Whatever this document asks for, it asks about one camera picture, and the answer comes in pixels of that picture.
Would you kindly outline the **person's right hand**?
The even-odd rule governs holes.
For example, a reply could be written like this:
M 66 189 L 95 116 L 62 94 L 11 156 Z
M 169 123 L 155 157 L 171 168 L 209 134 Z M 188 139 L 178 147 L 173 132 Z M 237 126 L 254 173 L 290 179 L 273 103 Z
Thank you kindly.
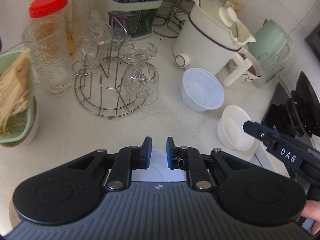
M 320 203 L 315 200 L 307 200 L 302 212 L 302 217 L 313 219 L 315 222 L 310 233 L 315 235 L 320 230 Z

